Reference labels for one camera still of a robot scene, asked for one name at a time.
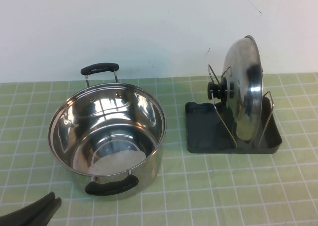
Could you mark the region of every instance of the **stainless steel pot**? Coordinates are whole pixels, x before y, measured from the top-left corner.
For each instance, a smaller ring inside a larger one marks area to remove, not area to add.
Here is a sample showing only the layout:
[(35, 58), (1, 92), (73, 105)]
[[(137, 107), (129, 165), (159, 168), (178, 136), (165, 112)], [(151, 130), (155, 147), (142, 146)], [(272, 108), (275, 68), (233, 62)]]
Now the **stainless steel pot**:
[[(137, 194), (155, 179), (162, 159), (166, 117), (149, 93), (118, 83), (118, 64), (81, 70), (88, 88), (66, 100), (50, 124), (52, 155), (81, 190), (103, 199)], [(116, 83), (89, 87), (88, 76), (112, 71)]]

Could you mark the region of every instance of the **green tiled countertop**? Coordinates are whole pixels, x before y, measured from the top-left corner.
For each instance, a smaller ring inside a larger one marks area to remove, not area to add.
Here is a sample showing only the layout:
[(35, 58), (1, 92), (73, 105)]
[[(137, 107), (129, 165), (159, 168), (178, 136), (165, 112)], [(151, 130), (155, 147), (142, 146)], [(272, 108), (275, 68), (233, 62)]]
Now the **green tiled countertop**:
[[(0, 215), (50, 191), (49, 225), (318, 225), (318, 73), (265, 75), (283, 138), (273, 155), (200, 155), (186, 149), (184, 105), (207, 102), (207, 77), (133, 79), (164, 107), (161, 171), (131, 198), (93, 200), (49, 153), (48, 125), (85, 81), (0, 84)], [(103, 81), (91, 81), (91, 85)]]

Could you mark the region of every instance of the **pot lid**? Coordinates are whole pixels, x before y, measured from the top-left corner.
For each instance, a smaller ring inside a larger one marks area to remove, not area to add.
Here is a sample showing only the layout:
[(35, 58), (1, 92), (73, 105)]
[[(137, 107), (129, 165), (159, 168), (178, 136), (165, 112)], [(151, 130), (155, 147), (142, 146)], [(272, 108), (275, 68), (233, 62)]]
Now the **pot lid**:
[(253, 37), (246, 36), (231, 45), (220, 83), (209, 83), (209, 99), (211, 93), (228, 109), (232, 121), (227, 126), (232, 134), (251, 142), (260, 122), (263, 98), (263, 68)]

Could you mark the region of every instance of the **black handle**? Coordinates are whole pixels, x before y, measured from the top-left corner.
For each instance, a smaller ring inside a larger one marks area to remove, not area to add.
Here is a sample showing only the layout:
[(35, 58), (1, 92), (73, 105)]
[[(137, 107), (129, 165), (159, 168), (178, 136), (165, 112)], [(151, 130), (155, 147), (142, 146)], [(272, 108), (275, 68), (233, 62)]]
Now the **black handle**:
[(81, 69), (80, 73), (82, 75), (91, 75), (99, 72), (105, 71), (118, 71), (119, 65), (117, 63), (97, 63), (91, 66), (87, 66)]
[(128, 175), (121, 181), (109, 182), (105, 184), (99, 184), (93, 181), (86, 186), (85, 192), (87, 194), (97, 196), (116, 195), (134, 188), (136, 185), (138, 185), (138, 182), (138, 178), (134, 175)]

